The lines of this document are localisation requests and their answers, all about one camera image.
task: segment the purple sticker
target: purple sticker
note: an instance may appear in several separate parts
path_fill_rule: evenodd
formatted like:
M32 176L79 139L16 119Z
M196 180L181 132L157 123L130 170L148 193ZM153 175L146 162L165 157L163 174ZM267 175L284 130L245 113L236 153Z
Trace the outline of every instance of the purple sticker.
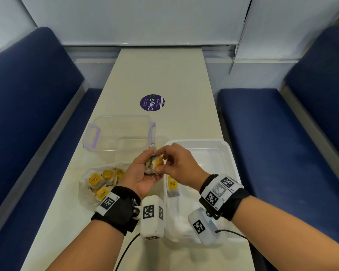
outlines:
M140 100L140 106L147 111L157 111L164 106L164 99L155 94L147 95Z

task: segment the qr code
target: qr code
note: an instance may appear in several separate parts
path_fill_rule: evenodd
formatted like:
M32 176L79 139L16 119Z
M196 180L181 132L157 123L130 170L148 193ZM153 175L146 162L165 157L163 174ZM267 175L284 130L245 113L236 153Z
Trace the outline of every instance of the qr code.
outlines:
M219 198L221 198L223 193L226 191L227 189L219 182L214 186L214 188L212 188L212 192L215 193L215 195Z
M158 206L158 216L161 220L163 220L163 208Z
M212 193L209 192L205 198L212 206L214 206L216 204L216 202L218 201L218 198Z
M200 234L200 233L202 233L203 231L206 230L206 228L203 226L203 224L201 223L200 220L198 220L197 222L195 222L195 223L193 224L193 227L194 227L194 229L196 229L197 234Z
M222 182L227 188L230 188L234 185L234 182L231 181L229 178L223 178L220 182Z
M147 240L155 240L155 239L159 239L159 237L153 236L153 237L147 237L146 239L147 239Z
M143 218L154 217L154 205L148 205L143 208Z
M114 200L107 197L100 206L102 206L104 209L108 210L114 203Z

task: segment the blue backrest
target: blue backrest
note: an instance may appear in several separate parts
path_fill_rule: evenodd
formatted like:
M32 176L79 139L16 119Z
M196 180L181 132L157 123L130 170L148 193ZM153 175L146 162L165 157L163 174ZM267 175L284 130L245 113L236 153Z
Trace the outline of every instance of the blue backrest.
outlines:
M339 27L321 33L285 82L339 152Z
M49 28L0 53L0 205L82 81Z

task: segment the blue bench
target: blue bench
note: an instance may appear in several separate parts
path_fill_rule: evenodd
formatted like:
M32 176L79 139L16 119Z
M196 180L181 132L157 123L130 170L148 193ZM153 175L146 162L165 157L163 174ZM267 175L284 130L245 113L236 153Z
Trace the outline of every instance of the blue bench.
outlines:
M339 152L339 27L318 37L285 82ZM245 187L339 243L339 179L281 94L222 89L218 104Z
M0 205L84 78L49 28L0 53ZM20 270L102 90L88 89L0 231L0 270Z

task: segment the wristband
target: wristband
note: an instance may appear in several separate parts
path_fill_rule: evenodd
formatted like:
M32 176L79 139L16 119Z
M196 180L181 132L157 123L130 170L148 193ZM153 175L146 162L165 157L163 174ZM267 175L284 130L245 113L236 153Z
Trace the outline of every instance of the wristband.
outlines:
M91 220L101 220L122 232L133 232L138 220L132 219L134 206L140 205L139 196L127 187L116 186L95 210Z
M242 185L226 175L210 175L200 188L199 202L214 219L221 216L231 221L242 199L250 194Z

